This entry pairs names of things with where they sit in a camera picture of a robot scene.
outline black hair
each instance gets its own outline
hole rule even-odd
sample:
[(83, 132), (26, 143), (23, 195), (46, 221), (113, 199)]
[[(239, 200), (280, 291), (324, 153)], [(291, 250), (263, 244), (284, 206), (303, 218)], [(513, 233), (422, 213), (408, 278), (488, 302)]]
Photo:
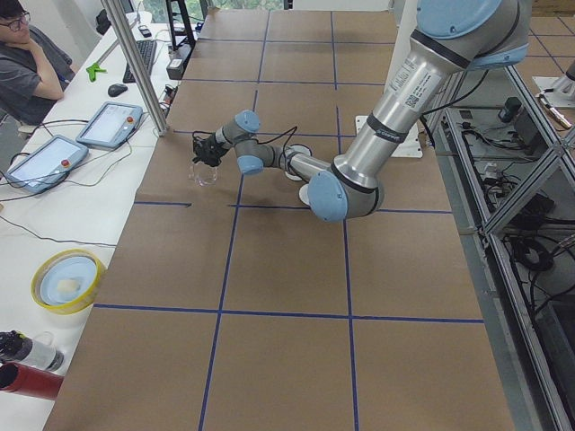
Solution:
[(0, 17), (15, 18), (24, 13), (24, 8), (18, 0), (0, 0)]

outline gray t-shirt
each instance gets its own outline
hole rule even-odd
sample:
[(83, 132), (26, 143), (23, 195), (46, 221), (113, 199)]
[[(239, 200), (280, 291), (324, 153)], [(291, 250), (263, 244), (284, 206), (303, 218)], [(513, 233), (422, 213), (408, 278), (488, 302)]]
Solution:
[[(30, 26), (30, 36), (44, 50), (64, 90), (66, 81), (74, 77), (70, 69), (72, 58), (36, 27)], [(26, 124), (41, 123), (56, 101), (33, 95), (39, 83), (36, 62), (30, 51), (9, 48), (0, 42), (0, 108)]]

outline tablet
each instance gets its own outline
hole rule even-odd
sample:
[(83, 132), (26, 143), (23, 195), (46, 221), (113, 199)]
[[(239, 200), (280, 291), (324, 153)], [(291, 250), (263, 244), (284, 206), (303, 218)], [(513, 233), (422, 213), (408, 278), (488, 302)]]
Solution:
[(142, 113), (139, 106), (107, 101), (75, 140), (88, 146), (114, 150), (126, 142)]
[(5, 177), (15, 187), (40, 193), (57, 185), (88, 154), (85, 145), (54, 135), (46, 144), (8, 170)]

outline glasses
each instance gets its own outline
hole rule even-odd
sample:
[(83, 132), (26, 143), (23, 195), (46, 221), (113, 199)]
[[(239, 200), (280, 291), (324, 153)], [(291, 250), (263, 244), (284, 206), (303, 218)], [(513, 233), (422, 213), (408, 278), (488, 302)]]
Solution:
[(10, 21), (7, 24), (0, 24), (3, 27), (8, 27), (12, 31), (20, 31), (22, 24), (28, 25), (30, 22), (30, 13), (24, 12), (20, 18), (14, 21)]

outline black mouse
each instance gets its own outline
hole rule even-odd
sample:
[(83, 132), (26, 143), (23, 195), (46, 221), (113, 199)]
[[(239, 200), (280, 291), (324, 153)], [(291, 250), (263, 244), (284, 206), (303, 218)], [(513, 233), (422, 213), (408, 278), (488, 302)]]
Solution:
[(108, 87), (108, 95), (110, 97), (120, 96), (123, 92), (128, 89), (127, 85), (124, 84), (112, 84)]

